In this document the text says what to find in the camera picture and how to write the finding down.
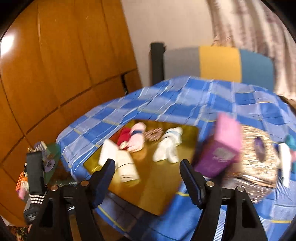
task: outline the gold sequined bag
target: gold sequined bag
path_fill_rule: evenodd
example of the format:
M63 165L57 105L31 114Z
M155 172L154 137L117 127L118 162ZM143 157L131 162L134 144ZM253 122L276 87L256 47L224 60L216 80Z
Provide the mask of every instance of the gold sequined bag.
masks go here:
M253 203L272 192L277 181L277 159L270 136L255 127L242 125L240 162L228 170L223 187L243 186ZM263 148L256 143L260 140Z

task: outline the wooden furniture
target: wooden furniture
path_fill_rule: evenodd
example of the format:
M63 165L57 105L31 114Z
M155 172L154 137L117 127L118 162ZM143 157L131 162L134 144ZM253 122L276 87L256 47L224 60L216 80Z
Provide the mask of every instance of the wooden furniture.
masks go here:
M23 225L14 189L28 146L141 88L120 0L33 1L1 40L0 78L0 215Z

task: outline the gold tray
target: gold tray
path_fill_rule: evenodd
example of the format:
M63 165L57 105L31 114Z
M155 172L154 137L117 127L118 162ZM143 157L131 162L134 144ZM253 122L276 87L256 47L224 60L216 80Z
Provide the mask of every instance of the gold tray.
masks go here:
M179 159L188 159L191 163L197 142L198 129L194 126L178 125L175 123L158 122L152 120L132 120L125 125L131 128L137 122L146 125L146 131L162 127L165 132L169 128L182 127L182 143L177 146ZM117 142L121 129L111 138ZM155 215L161 215L176 194L181 182L180 163L170 163L168 160L154 162L152 156L158 141L146 141L141 151L131 153L140 179L125 183L120 181L117 171L109 186L109 191L122 199ZM84 167L93 174L102 167L98 165L101 147L84 163Z

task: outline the beige wall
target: beige wall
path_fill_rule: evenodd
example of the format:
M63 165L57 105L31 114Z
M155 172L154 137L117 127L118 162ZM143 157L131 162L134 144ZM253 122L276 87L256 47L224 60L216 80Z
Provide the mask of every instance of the beige wall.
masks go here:
M210 45L213 29L206 0L121 0L143 86L150 85L149 45L167 49Z

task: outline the yellow board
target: yellow board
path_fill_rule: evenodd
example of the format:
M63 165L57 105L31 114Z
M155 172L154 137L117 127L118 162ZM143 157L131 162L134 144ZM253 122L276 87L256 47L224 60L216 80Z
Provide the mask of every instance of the yellow board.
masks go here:
M197 142L198 129L196 127L151 120L132 120L125 126L132 127L140 121L145 123L146 130L162 127L166 131L169 128L180 126L183 134L182 143L177 146L177 153L180 160L188 159L191 163ZM120 131L110 138L115 143ZM146 141L141 151L131 153L140 177L139 180L122 183L116 171L109 186L109 190L114 194L155 215L165 212L181 182L179 162L173 164L168 160L153 162L152 156L159 141ZM101 147L84 163L84 167L91 174L102 168L98 165L100 153Z
M242 82L242 68L238 49L201 46L199 52L201 78Z

